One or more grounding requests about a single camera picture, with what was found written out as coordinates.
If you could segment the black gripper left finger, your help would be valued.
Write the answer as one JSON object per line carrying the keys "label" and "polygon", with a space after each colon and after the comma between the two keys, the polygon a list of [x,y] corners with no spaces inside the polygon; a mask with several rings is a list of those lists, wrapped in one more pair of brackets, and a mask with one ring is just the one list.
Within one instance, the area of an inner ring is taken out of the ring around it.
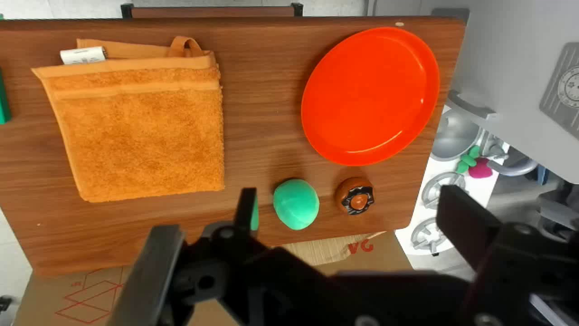
{"label": "black gripper left finger", "polygon": [[206,227],[191,245],[177,225],[153,227],[106,326],[186,326],[195,306],[211,299],[247,325],[247,306],[235,303],[246,290],[235,283],[226,249],[251,234],[255,214],[256,191],[242,189],[233,221]]}

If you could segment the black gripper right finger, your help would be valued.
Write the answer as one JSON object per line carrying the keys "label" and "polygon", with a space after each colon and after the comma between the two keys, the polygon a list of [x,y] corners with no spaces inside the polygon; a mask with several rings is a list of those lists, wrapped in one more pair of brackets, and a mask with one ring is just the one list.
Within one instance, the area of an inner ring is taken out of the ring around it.
{"label": "black gripper right finger", "polygon": [[490,270],[495,265],[495,239],[502,223],[463,189],[441,189],[436,225],[474,270]]}

